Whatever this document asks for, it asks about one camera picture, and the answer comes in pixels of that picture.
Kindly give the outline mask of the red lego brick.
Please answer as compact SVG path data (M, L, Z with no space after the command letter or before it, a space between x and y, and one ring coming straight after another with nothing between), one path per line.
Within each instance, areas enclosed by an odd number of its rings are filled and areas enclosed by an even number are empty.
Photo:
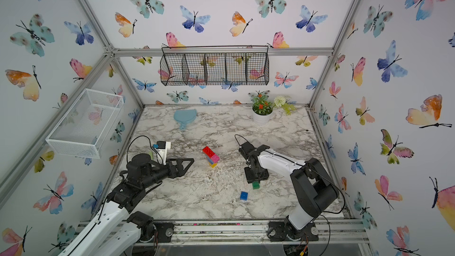
M204 147L202 151L209 158L212 158L216 155L208 146Z

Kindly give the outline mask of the green lego brick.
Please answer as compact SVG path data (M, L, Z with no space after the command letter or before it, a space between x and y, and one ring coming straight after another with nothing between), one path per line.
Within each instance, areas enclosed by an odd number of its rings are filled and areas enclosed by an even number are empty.
M259 189L259 188L260 188L260 183L259 183L258 181L254 181L254 182L252 183L252 188L253 188L254 190Z

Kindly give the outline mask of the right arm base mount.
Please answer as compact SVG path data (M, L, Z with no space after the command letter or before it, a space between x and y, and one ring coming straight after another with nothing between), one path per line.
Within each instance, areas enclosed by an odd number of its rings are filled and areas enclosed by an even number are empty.
M319 240L316 226L311 222L302 229L296 229L288 220L281 222L272 221L268 223L266 235L271 242L301 240L304 242L313 242Z

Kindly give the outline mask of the pink small lego brick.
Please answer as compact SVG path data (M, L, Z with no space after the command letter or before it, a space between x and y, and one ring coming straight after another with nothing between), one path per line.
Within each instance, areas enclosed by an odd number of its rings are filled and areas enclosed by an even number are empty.
M219 158L218 155L214 154L214 155L211 156L210 160L211 160L214 164L216 164L216 163L219 162L220 158Z

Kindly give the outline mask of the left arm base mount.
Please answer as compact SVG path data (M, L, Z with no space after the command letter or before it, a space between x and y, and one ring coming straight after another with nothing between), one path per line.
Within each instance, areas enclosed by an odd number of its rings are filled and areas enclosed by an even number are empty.
M138 232L136 242L138 243L170 243L174 234L175 224L173 222L161 222L154 220L153 217L135 212L126 219L126 224L131 225L134 232Z

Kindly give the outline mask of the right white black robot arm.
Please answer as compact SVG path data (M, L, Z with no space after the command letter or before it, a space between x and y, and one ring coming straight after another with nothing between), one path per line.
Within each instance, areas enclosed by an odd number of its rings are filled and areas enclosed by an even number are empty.
M297 160L266 145L254 147L248 141L240 144L239 153L247 164L244 170L248 183L268 180L272 171L292 184L298 205L287 222L295 231L301 231L339 198L338 187L315 158Z

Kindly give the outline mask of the light blue long lego brick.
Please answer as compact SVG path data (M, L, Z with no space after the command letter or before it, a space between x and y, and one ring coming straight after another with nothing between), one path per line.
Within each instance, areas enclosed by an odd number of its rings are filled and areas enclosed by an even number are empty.
M216 164L210 157L207 156L206 158L211 165Z

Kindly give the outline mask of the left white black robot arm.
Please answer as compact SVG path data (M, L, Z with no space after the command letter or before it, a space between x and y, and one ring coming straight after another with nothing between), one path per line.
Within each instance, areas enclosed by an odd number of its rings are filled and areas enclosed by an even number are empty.
M155 224L153 217L137 211L136 206L165 179L185 176L193 164L193 158L171 158L159 164L149 154L135 155L126 166L124 180L61 255L130 256L137 242L167 242L173 225Z

